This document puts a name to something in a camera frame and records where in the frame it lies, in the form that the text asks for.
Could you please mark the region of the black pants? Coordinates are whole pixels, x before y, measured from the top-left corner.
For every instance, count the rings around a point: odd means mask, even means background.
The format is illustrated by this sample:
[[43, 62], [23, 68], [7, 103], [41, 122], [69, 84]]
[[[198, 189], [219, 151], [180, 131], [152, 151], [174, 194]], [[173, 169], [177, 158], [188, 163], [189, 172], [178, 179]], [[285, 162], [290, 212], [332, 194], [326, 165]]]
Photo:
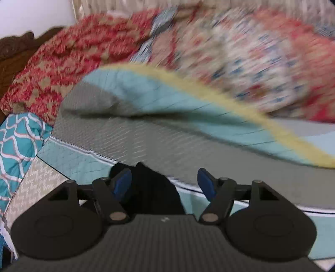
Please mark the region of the black pants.
[[185, 214], [175, 186], [166, 176], [155, 172], [141, 162], [135, 166], [117, 163], [110, 169], [109, 178], [114, 178], [125, 168], [131, 171], [132, 182], [119, 203], [130, 217], [137, 214]]

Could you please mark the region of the teal grey patchwork quilt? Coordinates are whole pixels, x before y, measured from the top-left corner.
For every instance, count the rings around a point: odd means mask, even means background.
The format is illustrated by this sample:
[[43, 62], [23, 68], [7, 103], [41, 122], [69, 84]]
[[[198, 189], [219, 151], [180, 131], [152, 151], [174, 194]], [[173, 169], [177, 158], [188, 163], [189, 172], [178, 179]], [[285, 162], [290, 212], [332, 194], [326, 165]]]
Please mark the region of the teal grey patchwork quilt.
[[[86, 75], [51, 127], [1, 217], [2, 271], [334, 271], [333, 125], [127, 64]], [[184, 215], [125, 212], [110, 169], [139, 162]]]

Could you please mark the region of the teal white patterned pillow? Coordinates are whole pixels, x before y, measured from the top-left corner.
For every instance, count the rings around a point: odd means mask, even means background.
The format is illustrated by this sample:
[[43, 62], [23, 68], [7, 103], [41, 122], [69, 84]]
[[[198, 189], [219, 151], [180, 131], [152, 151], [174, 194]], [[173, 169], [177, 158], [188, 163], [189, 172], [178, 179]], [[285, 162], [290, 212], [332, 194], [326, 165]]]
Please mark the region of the teal white patterned pillow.
[[52, 127], [33, 113], [9, 114], [1, 125], [1, 215], [20, 186]]

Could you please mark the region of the red beige patterned blanket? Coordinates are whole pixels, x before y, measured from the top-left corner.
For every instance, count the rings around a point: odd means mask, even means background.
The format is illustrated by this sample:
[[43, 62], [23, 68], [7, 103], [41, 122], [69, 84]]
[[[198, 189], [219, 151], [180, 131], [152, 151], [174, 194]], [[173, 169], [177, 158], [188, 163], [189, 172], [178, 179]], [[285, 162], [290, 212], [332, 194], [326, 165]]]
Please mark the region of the red beige patterned blanket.
[[5, 114], [31, 112], [53, 125], [61, 102], [100, 66], [127, 62], [149, 39], [159, 9], [129, 17], [93, 14], [45, 42], [18, 73], [1, 99]]

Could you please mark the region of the floral patchwork blanket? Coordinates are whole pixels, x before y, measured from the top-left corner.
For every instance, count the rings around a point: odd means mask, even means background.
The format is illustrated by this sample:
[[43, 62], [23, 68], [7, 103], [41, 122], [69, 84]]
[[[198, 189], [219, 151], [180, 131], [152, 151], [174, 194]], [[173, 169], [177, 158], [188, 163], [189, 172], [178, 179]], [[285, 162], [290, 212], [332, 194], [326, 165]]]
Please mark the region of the floral patchwork blanket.
[[334, 121], [334, 27], [271, 9], [170, 7], [132, 57], [275, 117]]

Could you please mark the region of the carved wooden headboard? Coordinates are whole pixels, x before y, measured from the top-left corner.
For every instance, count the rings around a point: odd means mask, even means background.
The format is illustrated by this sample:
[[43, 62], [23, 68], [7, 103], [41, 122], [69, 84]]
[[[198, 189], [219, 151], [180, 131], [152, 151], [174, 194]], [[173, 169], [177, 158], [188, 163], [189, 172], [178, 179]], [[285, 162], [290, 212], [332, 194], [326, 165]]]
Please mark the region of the carved wooden headboard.
[[80, 52], [73, 27], [54, 27], [1, 39], [1, 117], [31, 112], [54, 125], [64, 97], [81, 78]]

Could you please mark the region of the beige patterned curtain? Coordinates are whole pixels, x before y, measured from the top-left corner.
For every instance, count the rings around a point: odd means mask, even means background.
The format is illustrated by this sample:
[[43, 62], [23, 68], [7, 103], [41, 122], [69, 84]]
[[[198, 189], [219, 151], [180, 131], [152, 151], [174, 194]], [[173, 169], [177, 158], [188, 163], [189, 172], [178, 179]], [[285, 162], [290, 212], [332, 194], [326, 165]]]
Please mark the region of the beige patterned curtain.
[[318, 21], [326, 24], [334, 23], [334, 1], [183, 1], [183, 0], [148, 0], [148, 1], [117, 1], [117, 0], [77, 0], [72, 1], [72, 7], [77, 20], [90, 14], [101, 14], [108, 11], [123, 11], [134, 13], [145, 9], [168, 7], [192, 7], [205, 5], [220, 9], [242, 7], [246, 9], [269, 8], [286, 13], [290, 17], [306, 21]]

